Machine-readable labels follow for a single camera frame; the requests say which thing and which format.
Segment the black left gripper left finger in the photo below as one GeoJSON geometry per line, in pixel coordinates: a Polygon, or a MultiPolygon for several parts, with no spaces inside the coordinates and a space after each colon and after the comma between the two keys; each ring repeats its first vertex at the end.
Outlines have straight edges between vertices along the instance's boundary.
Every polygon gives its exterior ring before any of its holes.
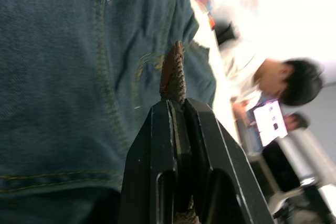
{"type": "Polygon", "coordinates": [[[125,163],[119,223],[173,223],[176,181],[169,103],[160,101],[133,141],[125,163]]]}

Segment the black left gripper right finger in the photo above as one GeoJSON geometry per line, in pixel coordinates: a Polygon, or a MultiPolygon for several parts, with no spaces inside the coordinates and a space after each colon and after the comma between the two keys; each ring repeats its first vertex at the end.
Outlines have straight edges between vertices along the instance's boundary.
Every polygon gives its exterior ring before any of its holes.
{"type": "Polygon", "coordinates": [[[247,157],[205,103],[185,101],[194,204],[201,223],[273,223],[247,157]]]}

